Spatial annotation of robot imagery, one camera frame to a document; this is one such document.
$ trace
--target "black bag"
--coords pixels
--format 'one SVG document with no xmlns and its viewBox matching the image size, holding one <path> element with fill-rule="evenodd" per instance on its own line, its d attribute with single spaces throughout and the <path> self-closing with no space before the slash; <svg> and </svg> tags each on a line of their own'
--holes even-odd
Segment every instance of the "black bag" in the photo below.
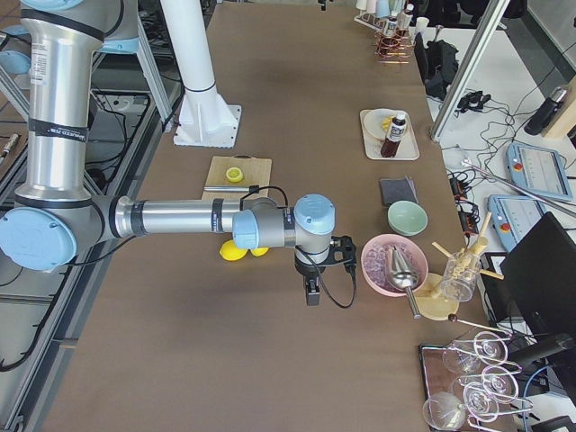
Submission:
<svg viewBox="0 0 576 432">
<path fill-rule="evenodd" d="M 446 89 L 452 84 L 458 71 L 458 49 L 443 40 L 431 41 L 427 45 L 428 48 L 425 49 L 422 35 L 417 34 L 414 55 L 420 77 L 427 95 L 444 100 Z"/>
</svg>

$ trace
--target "green bowl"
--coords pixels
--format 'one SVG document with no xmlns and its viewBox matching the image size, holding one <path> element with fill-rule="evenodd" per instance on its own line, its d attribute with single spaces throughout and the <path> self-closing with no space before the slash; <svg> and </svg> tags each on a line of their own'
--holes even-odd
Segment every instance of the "green bowl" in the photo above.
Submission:
<svg viewBox="0 0 576 432">
<path fill-rule="evenodd" d="M 424 230 L 428 225 L 428 216 L 422 207 L 412 201 L 397 201 L 388 209 L 388 224 L 401 236 L 410 237 Z"/>
</svg>

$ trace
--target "wooden cutting board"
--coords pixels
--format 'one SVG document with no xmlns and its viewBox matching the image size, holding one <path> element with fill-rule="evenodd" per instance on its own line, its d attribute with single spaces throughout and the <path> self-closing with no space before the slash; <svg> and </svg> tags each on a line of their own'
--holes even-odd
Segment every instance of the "wooden cutting board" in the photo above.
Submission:
<svg viewBox="0 0 576 432">
<path fill-rule="evenodd" d="M 238 167 L 244 173 L 244 179 L 238 183 L 229 182 L 226 179 L 226 170 L 228 168 Z M 222 157 L 215 156 L 210 163 L 210 170 L 206 177 L 205 186 L 251 186 L 260 185 L 268 186 L 270 183 L 270 172 L 272 171 L 272 159 L 261 159 L 259 157 Z M 229 200 L 238 200 L 244 196 L 244 193 L 212 193 L 204 192 L 203 200 L 214 198 L 223 198 Z M 260 193 L 255 193 L 250 198 L 259 196 L 268 196 L 268 190 L 265 189 Z"/>
</svg>

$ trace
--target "table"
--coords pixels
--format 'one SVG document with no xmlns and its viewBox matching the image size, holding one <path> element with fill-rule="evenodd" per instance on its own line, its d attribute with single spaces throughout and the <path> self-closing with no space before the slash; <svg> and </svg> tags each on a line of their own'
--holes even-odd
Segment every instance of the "table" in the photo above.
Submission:
<svg viewBox="0 0 576 432">
<path fill-rule="evenodd" d="M 440 148 L 415 63 L 382 65 L 356 11 L 220 4 L 208 31 L 219 92 L 242 104 L 236 147 L 160 143 L 140 197 L 202 193 L 212 156 L 271 158 L 274 185 L 292 203 L 320 193 L 336 205 L 336 235 L 361 248 L 390 232 L 380 177 L 411 176 L 428 229 L 414 238 L 430 269 L 464 245 Z M 359 113 L 409 113 L 420 158 L 369 160 Z M 405 299 L 370 289 L 358 268 L 358 299 L 340 310 L 323 295 L 306 307 L 293 251 L 224 262 L 230 235 L 150 236 L 117 252 L 44 430 L 426 430 L 417 345 L 445 344 L 465 328 L 415 321 Z M 345 299 L 342 269 L 326 272 Z M 483 320 L 480 299 L 463 304 Z"/>
</svg>

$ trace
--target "blue joint cap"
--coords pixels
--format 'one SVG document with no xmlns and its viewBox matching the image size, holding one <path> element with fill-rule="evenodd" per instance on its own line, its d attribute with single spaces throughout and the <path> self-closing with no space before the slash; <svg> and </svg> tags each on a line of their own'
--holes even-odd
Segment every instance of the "blue joint cap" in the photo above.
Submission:
<svg viewBox="0 0 576 432">
<path fill-rule="evenodd" d="M 17 207 L 0 220 L 0 248 L 16 264 L 50 270 L 77 254 L 72 231 L 47 211 Z"/>
<path fill-rule="evenodd" d="M 84 0 L 22 0 L 22 3 L 43 12 L 66 11 L 80 5 Z"/>
<path fill-rule="evenodd" d="M 105 40 L 98 51 L 106 54 L 135 54 L 139 46 L 140 41 L 138 38 Z"/>
<path fill-rule="evenodd" d="M 0 65 L 9 74 L 21 75 L 30 70 L 31 61 L 26 54 L 10 49 L 0 52 Z"/>
<path fill-rule="evenodd" d="M 298 200 L 294 217 L 308 232 L 324 236 L 334 230 L 336 212 L 334 204 L 324 195 L 310 193 Z"/>
<path fill-rule="evenodd" d="M 240 249 L 256 249 L 260 242 L 256 216 L 250 210 L 234 213 L 232 216 L 232 237 Z"/>
</svg>

